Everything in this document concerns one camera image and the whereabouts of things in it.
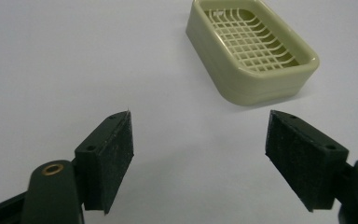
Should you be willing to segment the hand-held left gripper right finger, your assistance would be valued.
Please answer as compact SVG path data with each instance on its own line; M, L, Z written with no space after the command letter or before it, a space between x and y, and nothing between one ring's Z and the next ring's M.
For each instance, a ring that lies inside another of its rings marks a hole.
M272 110L266 155L309 211L330 209L349 151L303 119Z

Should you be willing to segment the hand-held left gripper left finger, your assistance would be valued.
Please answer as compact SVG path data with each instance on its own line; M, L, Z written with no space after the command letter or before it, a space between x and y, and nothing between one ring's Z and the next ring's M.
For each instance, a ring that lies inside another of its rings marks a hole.
M110 212L133 158L131 112L107 117L75 150L86 210Z

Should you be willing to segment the pale green soap dish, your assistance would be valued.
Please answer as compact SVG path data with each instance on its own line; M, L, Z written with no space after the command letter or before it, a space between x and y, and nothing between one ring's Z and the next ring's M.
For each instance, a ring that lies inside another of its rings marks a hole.
M262 0L193 0L186 34L219 93L235 105L291 97L320 64Z

